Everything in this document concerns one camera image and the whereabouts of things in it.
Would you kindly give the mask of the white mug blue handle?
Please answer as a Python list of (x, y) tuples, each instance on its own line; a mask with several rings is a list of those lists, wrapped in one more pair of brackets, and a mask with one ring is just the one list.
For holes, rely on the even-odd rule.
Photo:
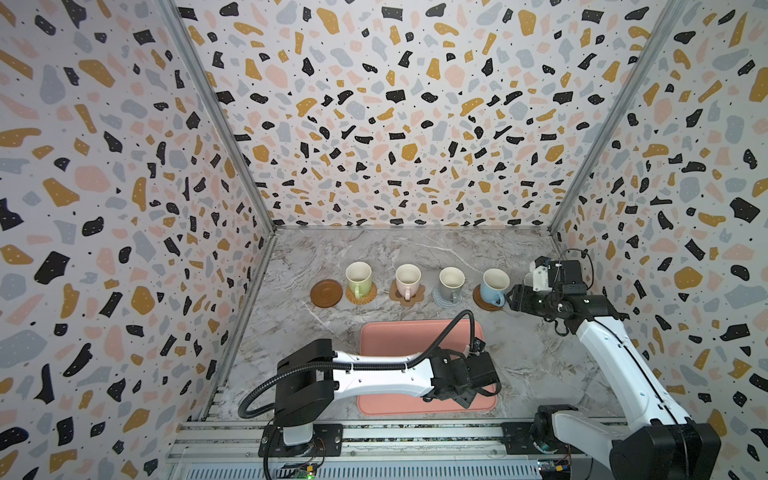
[(480, 285), (480, 298), (488, 305), (503, 307), (505, 294), (510, 287), (508, 274), (498, 268), (490, 268), (483, 273)]

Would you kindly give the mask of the dark brown round coaster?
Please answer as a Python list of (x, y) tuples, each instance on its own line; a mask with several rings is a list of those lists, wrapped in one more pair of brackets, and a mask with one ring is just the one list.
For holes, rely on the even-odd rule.
[(344, 294), (339, 282), (332, 279), (324, 279), (317, 282), (310, 290), (311, 302), (323, 309), (331, 308), (338, 304)]
[(482, 310), (489, 311), (489, 312), (496, 312), (496, 311), (500, 311), (501, 310), (500, 306), (496, 306), (496, 305), (487, 303), (487, 302), (485, 302), (482, 299), (482, 296), (481, 296), (481, 286), (480, 285), (477, 285), (474, 288), (472, 297), (473, 297), (473, 301), (475, 302), (475, 304), (480, 309), (482, 309)]

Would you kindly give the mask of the grey blue round coaster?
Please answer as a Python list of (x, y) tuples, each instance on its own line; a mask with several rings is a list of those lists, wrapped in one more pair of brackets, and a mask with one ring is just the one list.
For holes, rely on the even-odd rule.
[(434, 302), (443, 309), (455, 308), (461, 303), (462, 290), (438, 286), (432, 291)]

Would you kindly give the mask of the white mug grey handle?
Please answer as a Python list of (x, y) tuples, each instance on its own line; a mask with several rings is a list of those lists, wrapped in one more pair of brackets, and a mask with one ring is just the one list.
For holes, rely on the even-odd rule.
[(460, 288), (462, 290), (465, 282), (465, 274), (457, 267), (446, 267), (439, 273), (439, 286), (444, 288)]

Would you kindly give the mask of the white mug pink handle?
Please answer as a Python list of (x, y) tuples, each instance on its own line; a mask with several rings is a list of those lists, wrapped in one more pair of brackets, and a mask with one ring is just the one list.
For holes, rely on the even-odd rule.
[(402, 264), (396, 269), (395, 282), (397, 291), (406, 302), (415, 298), (421, 285), (421, 277), (420, 268), (414, 264)]

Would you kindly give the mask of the woven tan round coaster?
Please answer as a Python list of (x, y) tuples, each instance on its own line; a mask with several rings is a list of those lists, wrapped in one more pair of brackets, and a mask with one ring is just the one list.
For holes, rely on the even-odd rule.
[(377, 289), (377, 285), (374, 282), (371, 283), (371, 288), (369, 292), (360, 298), (357, 298), (354, 292), (349, 287), (346, 287), (345, 289), (346, 299), (354, 305), (369, 304), (376, 298), (377, 294), (378, 294), (378, 289)]

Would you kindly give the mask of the white mug green handle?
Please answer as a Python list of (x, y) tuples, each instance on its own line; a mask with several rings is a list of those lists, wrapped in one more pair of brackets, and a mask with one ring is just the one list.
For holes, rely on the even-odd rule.
[(347, 287), (356, 300), (368, 295), (372, 289), (372, 268), (363, 261), (356, 261), (345, 270)]

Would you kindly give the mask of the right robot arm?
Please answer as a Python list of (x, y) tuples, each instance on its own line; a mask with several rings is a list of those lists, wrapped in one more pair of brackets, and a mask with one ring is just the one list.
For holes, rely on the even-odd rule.
[(622, 408), (620, 430), (568, 405), (541, 405), (530, 435), (546, 451), (568, 444), (603, 465), (616, 479), (708, 479), (721, 440), (708, 423), (695, 422), (668, 393), (631, 342), (625, 314), (603, 295), (592, 295), (576, 260), (539, 257), (512, 287), (510, 308), (563, 324), (589, 351)]

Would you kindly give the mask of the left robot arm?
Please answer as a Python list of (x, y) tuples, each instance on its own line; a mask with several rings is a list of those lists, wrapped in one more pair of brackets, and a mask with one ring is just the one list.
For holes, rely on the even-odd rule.
[(352, 355), (328, 339), (311, 342), (277, 365), (274, 425), (289, 447), (314, 440), (314, 422), (336, 400), (373, 394), (452, 400), (467, 409), (479, 396), (493, 397), (501, 381), (490, 354), (430, 346), (404, 357)]

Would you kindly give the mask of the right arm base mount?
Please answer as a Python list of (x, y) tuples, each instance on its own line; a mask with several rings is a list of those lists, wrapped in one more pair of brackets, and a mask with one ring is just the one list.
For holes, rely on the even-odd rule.
[(564, 455), (568, 444), (558, 440), (554, 434), (552, 417), (556, 412), (577, 411), (566, 404), (540, 405), (532, 420), (507, 421), (501, 424), (501, 443), (508, 455), (543, 454)]

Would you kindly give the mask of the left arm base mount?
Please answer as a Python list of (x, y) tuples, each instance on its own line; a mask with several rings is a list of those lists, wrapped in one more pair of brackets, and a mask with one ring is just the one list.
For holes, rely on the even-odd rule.
[(343, 439), (342, 424), (312, 423), (298, 427), (280, 427), (269, 422), (262, 434), (258, 456), (339, 457)]

